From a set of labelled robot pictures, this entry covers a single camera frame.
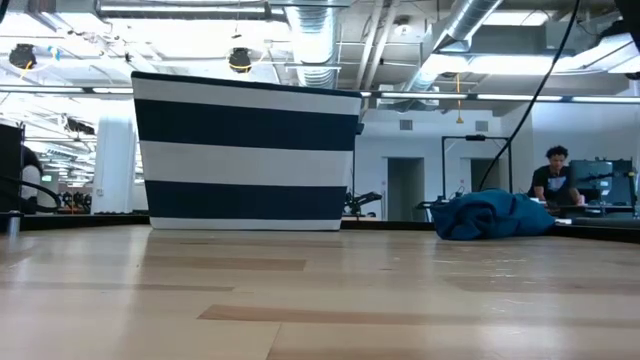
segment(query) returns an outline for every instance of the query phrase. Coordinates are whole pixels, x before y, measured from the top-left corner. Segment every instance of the man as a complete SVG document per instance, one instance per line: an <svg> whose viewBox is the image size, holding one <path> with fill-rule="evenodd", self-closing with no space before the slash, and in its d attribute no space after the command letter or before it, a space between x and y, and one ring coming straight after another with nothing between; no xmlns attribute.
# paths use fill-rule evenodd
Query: man
<svg viewBox="0 0 640 360"><path fill-rule="evenodd" d="M562 146L547 151L549 165L533 173L529 197L556 205L581 205L582 197L573 187L570 171L564 166L569 151Z"/></svg>

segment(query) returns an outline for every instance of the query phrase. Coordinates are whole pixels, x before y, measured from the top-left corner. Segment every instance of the person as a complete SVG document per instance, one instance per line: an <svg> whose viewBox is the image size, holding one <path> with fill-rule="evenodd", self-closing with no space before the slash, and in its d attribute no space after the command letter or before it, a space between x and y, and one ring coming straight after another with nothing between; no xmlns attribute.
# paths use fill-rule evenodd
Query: person
<svg viewBox="0 0 640 360"><path fill-rule="evenodd" d="M28 147L22 145L22 181L40 185L42 178L42 164L38 156ZM38 203L38 190L29 186L22 186L20 195L33 204ZM33 214L31 209L23 209L24 213Z"/></svg>
<svg viewBox="0 0 640 360"><path fill-rule="evenodd" d="M582 196L573 187L570 169L564 166L569 151L563 146L554 146L547 151L549 165L533 173L529 197L556 205L582 205Z"/></svg>

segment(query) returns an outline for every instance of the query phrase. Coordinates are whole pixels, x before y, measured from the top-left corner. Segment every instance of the navy stripe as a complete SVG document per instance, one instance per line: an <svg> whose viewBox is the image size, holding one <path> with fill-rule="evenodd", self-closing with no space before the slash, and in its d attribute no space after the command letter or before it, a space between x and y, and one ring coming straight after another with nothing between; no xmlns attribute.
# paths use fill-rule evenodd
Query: navy stripe
<svg viewBox="0 0 640 360"><path fill-rule="evenodd" d="M248 82L248 81L234 81L223 79L211 79L195 76L181 76L181 75L168 75L158 73L143 73L134 71L131 73L132 79L147 79L147 80L161 80L161 81L175 81L190 84L204 84L204 85L218 85L218 86L232 86L245 89L259 89L270 91L287 91L303 94L318 94L318 95L333 95L333 96L345 96L352 98L362 98L362 94L359 91L344 91L344 90L330 90L330 89L318 89L301 86L287 86L277 85L270 83Z"/></svg>
<svg viewBox="0 0 640 360"><path fill-rule="evenodd" d="M135 100L142 141L353 151L358 115Z"/></svg>
<svg viewBox="0 0 640 360"><path fill-rule="evenodd" d="M196 184L146 181L151 217L337 220L346 187Z"/></svg>

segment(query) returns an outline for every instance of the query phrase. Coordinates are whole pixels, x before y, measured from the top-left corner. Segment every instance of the wooden floor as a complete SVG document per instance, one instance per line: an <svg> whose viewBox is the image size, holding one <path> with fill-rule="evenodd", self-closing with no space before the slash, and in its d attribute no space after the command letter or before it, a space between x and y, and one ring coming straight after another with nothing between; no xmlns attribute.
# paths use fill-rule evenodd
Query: wooden floor
<svg viewBox="0 0 640 360"><path fill-rule="evenodd" d="M640 247L432 233L23 233L0 359L640 359Z"/></svg>

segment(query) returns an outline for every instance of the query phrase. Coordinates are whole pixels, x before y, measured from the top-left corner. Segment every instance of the black frame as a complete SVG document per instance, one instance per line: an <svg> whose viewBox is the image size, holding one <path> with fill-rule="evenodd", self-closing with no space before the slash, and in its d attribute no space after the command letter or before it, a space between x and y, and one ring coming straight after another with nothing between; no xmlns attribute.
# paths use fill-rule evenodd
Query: black frame
<svg viewBox="0 0 640 360"><path fill-rule="evenodd" d="M445 145L447 140L465 140L465 141L486 141L486 140L504 140L508 141L509 138L505 136L484 136L484 135L466 135L466 136L443 136L441 139L441 157L442 157L442 196L447 197L447 165L445 161ZM507 147L508 150L508 162L509 162L509 192L513 193L513 164L511 159L511 143Z"/></svg>

